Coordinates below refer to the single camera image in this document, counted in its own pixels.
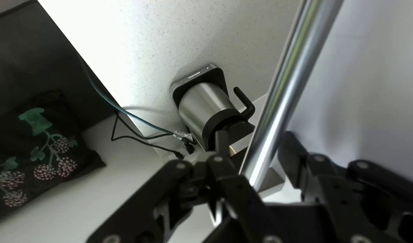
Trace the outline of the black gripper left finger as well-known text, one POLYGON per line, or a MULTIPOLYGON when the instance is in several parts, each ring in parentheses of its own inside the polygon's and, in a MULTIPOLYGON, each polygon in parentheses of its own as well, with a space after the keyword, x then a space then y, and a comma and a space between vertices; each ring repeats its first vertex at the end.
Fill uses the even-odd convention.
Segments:
POLYGON ((165 243, 199 204, 248 243, 269 235, 269 221, 260 218, 264 204, 229 158, 226 131, 214 135, 214 150, 203 162, 167 162, 86 243, 165 243))

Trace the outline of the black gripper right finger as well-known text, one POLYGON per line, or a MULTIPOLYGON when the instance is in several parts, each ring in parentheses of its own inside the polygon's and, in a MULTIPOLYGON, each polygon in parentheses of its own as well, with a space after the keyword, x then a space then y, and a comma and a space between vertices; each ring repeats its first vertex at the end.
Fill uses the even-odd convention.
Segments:
POLYGON ((308 152, 286 132, 277 160, 300 201, 322 212, 326 233, 341 243, 413 243, 413 182, 376 162, 345 167, 308 152))

